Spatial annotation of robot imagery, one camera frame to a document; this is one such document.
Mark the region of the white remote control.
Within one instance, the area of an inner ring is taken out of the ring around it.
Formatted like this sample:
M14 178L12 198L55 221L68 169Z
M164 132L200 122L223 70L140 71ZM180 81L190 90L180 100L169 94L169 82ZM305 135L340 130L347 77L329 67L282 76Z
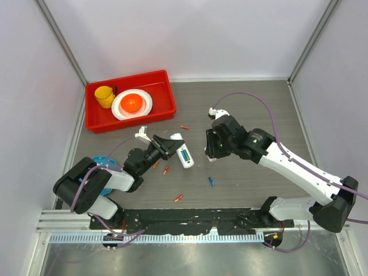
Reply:
M180 133L175 133L170 136L171 140L183 140L183 137ZM185 143L183 143L177 150L177 155L179 157L179 160L182 163L183 168L191 168L194 166L194 160L191 156L191 153Z

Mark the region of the green battery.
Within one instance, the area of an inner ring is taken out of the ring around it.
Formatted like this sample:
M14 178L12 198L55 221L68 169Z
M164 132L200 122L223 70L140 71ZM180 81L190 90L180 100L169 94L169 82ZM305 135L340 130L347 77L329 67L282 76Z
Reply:
M189 153L188 153L188 151L186 149L184 149L182 151L182 155L183 155L183 158L184 158L184 160L186 162L190 162L191 161L191 157L190 157L190 155L189 155Z

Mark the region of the white battery cover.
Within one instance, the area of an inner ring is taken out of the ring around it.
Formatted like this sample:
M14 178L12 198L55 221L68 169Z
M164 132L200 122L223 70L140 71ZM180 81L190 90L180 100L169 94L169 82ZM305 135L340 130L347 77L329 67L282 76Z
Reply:
M208 160L209 160L210 162L214 162L214 161L216 161L216 160L217 160L217 158L212 158L212 157L208 156Z

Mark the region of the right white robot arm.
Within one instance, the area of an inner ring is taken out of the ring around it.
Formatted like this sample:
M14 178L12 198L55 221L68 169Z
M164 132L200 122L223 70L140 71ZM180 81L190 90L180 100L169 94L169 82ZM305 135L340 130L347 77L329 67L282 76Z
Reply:
M312 220L330 232L342 230L355 205L356 179L322 171L277 143L266 131L246 131L222 109L213 111L209 118L213 122L206 130L205 154L211 162L234 154L275 171L308 193L307 198L269 197L259 214L264 226L273 227L283 220Z

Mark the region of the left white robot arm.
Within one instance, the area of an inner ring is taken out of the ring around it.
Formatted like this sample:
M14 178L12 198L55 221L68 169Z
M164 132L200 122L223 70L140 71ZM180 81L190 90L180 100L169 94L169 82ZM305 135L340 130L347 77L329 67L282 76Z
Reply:
M143 183L145 174L159 160L168 160L184 145L180 134L164 139L153 135L147 141L147 149L133 148L128 152L122 167L116 164L100 165L90 157L80 160L56 181L54 194L77 214L88 213L109 229L117 229L124 218L123 208L101 193L104 189L127 193L136 191Z

